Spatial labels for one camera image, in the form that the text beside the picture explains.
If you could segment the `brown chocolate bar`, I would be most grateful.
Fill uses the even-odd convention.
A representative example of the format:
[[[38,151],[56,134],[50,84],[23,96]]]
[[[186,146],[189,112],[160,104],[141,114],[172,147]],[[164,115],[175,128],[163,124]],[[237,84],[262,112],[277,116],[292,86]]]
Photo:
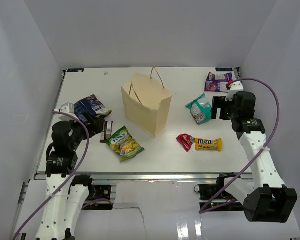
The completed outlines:
[[[112,136],[113,121],[105,121],[103,124],[103,130],[100,136],[100,143],[106,143],[106,141]]]

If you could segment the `dark blue chips bag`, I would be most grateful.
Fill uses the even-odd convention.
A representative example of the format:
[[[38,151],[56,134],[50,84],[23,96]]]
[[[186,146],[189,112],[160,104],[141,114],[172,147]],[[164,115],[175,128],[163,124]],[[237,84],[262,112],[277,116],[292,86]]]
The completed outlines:
[[[112,110],[105,107],[100,100],[93,94],[81,99],[74,104],[74,114],[85,124],[88,120],[84,113],[88,112],[91,116],[96,118],[106,118],[112,113]]]

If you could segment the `teal snack pack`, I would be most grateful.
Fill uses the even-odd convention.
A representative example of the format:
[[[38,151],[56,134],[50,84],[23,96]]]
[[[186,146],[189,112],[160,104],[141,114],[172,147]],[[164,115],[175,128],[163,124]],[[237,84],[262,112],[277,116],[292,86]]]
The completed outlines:
[[[197,125],[202,125],[212,119],[212,105],[205,93],[188,103],[186,107],[190,110]]]

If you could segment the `purple snack pack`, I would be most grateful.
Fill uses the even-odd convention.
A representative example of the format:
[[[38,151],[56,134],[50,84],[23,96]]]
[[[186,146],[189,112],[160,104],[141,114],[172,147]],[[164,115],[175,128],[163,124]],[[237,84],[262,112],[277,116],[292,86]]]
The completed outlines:
[[[209,72],[206,81],[205,88],[206,92],[221,92],[228,93],[227,84],[233,80],[233,75],[231,72],[214,74]]]

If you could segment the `green Fox's candy bag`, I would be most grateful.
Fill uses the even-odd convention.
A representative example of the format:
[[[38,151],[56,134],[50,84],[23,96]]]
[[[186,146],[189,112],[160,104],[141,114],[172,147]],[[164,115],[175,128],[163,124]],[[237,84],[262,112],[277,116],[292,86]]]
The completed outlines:
[[[132,137],[126,126],[123,126],[107,140],[106,144],[120,157],[121,162],[133,159],[145,149]]]

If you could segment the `yellow M&M's pack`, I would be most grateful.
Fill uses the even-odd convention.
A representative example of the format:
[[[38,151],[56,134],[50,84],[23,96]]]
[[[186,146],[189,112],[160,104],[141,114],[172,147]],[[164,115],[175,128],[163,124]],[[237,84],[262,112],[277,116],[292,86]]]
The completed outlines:
[[[194,138],[195,150],[222,151],[223,142],[221,138],[209,140],[203,138]]]

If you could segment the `red candy wrapper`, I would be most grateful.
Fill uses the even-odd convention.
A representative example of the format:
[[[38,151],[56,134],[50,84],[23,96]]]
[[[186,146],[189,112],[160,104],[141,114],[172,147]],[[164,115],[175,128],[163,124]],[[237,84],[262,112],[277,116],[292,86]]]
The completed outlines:
[[[192,148],[192,145],[194,143],[194,139],[191,135],[188,135],[186,133],[180,134],[176,140],[182,145],[184,150],[186,152],[189,152],[190,149]]]

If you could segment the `beige paper bag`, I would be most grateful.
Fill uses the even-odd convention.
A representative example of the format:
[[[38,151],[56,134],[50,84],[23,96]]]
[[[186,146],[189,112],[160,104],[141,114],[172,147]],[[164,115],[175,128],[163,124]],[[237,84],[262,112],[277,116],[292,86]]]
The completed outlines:
[[[135,73],[121,86],[126,118],[153,138],[165,128],[172,101],[161,76],[153,77],[157,72],[153,67],[150,75]]]

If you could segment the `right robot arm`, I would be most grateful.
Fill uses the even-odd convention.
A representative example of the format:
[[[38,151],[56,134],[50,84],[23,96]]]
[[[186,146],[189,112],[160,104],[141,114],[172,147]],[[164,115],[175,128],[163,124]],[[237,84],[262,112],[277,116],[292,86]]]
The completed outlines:
[[[251,92],[239,91],[231,100],[225,96],[212,99],[212,119],[220,110],[221,120],[230,120],[232,129],[249,161],[254,186],[249,187],[238,174],[220,174],[216,180],[217,197],[226,200],[233,196],[243,205],[249,222],[285,223],[298,199],[295,189],[288,188],[265,147],[266,130],[262,121],[254,117],[256,97]]]

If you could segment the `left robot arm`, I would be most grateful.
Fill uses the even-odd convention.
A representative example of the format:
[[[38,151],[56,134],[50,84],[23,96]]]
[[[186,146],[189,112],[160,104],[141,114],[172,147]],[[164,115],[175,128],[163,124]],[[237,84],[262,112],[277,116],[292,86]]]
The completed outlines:
[[[102,132],[105,120],[84,112],[85,124],[69,113],[52,126],[52,143],[46,151],[46,200],[37,240],[73,240],[82,207],[95,196],[90,175],[75,175],[83,160],[77,149],[82,141]]]

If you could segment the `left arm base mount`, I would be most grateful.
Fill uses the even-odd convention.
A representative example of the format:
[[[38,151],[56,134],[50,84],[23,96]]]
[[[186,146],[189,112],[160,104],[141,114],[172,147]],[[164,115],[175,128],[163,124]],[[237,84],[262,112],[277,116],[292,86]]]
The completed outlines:
[[[89,189],[89,195],[86,199],[87,202],[96,199],[111,199],[112,186],[111,185],[95,185],[93,184]]]

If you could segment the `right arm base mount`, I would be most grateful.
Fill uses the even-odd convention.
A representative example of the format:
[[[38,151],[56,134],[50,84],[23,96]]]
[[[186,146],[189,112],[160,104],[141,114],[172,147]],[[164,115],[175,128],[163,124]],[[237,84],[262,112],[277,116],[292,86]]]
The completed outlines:
[[[206,202],[214,196],[218,192],[217,185],[216,184],[197,184],[193,188],[194,192],[199,196],[199,207],[202,208]],[[223,192],[221,195],[219,195],[215,200],[212,201],[212,203],[209,204],[207,207],[208,209],[215,208],[217,206],[220,206],[224,203],[234,201],[235,198],[227,193]],[[237,211],[243,211],[244,207],[241,203],[236,201],[235,203],[229,204],[227,206],[223,206],[221,208],[216,209],[216,212],[237,212]]]

